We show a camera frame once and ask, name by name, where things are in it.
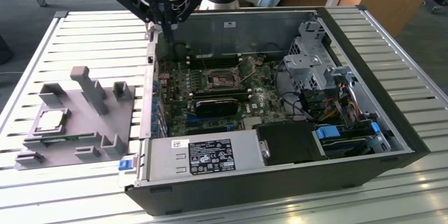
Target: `sticker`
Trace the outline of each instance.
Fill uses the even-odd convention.
[[[192,175],[235,170],[235,157],[230,139],[188,144],[190,173]]]
[[[236,27],[236,22],[224,22],[224,28]]]
[[[190,139],[178,139],[171,141],[171,148],[186,148],[188,147]]]

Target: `warning label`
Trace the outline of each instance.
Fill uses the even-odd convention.
[[[188,144],[190,173],[192,175],[235,170],[235,158],[230,139]]]

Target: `green circuit board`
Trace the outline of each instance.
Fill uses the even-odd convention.
[[[244,56],[234,68],[190,69],[180,62],[160,66],[163,102],[167,112],[168,136],[247,130],[244,122],[260,123],[287,120],[287,113],[274,86],[278,62],[264,62],[260,56]],[[199,119],[195,115],[198,99],[191,94],[222,90],[246,90],[247,101],[238,103],[234,115]]]

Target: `floor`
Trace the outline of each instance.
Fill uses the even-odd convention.
[[[115,0],[47,0],[47,2],[47,7],[39,7],[35,0],[0,0],[0,34],[15,52],[15,57],[0,65],[0,72],[24,71],[56,11],[123,9]],[[448,66],[447,38],[448,13],[432,14],[428,3],[418,10],[398,41],[446,93],[448,93],[448,78],[444,73]],[[19,79],[20,74],[0,74],[0,111]]]

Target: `slatted metal surface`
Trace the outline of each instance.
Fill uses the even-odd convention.
[[[91,68],[92,78],[104,87],[111,87],[116,80],[138,86],[130,153],[139,148],[144,24],[123,11],[74,12],[66,19],[54,20],[48,39],[34,58],[38,63],[30,80],[22,92],[15,91],[18,102],[10,102],[12,113],[0,132],[2,223],[448,223],[444,97],[412,62],[390,46],[386,34],[378,31],[364,13],[347,7],[328,11],[424,138],[432,150],[427,157],[407,168],[388,171],[359,188],[164,218],[148,216],[124,195],[116,162],[14,170],[14,160],[40,104],[36,93],[42,84],[58,81],[63,88],[78,89],[78,83],[68,78],[72,66],[78,65]]]

